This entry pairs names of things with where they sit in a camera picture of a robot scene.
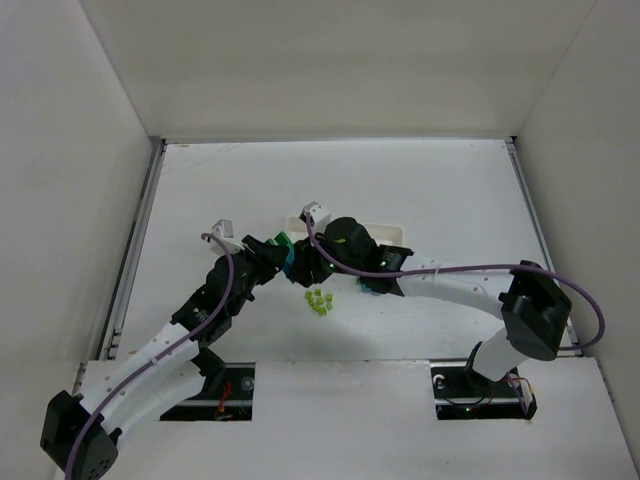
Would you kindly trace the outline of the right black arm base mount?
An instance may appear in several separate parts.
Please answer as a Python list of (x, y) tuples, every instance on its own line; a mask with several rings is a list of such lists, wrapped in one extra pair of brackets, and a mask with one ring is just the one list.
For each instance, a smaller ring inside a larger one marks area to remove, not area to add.
[(460, 362), (430, 368), (438, 420), (532, 420), (538, 404), (532, 385), (517, 368), (497, 382), (472, 380)]

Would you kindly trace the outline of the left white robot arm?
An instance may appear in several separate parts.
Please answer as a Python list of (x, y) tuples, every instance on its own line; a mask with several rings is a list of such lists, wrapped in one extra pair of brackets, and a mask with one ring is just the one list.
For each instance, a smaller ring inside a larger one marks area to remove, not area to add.
[(254, 288), (282, 270), (289, 249), (245, 236), (236, 251), (222, 251), (205, 283), (136, 354), (93, 387), (49, 400), (40, 447), (65, 478), (102, 478), (136, 426), (222, 379), (226, 364), (211, 345)]

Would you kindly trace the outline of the green long lego brick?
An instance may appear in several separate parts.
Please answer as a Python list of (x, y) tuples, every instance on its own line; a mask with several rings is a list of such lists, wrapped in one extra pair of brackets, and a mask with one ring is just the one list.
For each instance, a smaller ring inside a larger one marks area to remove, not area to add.
[(278, 232), (274, 237), (269, 238), (267, 243), (270, 245), (292, 247), (293, 243), (285, 231)]

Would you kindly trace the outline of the cyan lego brick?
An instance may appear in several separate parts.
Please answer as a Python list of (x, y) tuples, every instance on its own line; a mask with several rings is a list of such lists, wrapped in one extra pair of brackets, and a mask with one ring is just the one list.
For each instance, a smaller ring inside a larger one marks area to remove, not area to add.
[(282, 271), (285, 277), (291, 282), (294, 283), (295, 279), (292, 274), (292, 266), (295, 260), (295, 252), (292, 248), (289, 249), (285, 263), (283, 265)]

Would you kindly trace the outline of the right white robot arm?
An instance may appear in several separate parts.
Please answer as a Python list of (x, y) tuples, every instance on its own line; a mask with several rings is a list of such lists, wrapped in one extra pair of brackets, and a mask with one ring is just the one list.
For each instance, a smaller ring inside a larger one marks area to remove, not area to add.
[(477, 343), (464, 375), (476, 390), (488, 392), (526, 360), (556, 359), (571, 301), (534, 262), (504, 272), (454, 268), (394, 245), (378, 244), (351, 217), (294, 243), (286, 275), (310, 287), (333, 274), (350, 274), (378, 294), (438, 299), (489, 314), (502, 327)]

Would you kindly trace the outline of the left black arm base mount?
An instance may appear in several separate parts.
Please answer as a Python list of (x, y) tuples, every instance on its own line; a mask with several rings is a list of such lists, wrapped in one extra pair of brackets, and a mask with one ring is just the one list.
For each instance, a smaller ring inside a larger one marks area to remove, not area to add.
[(164, 422), (251, 421), (255, 391), (255, 363), (226, 365), (220, 380), (207, 380), (202, 391), (160, 416)]

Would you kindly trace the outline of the small green cyan lego stack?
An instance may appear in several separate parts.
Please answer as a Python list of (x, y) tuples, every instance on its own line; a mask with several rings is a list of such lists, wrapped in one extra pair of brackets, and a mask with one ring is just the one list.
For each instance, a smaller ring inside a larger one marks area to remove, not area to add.
[(362, 292), (375, 295), (375, 292), (368, 285), (362, 283), (361, 281), (358, 281), (358, 285), (360, 286)]

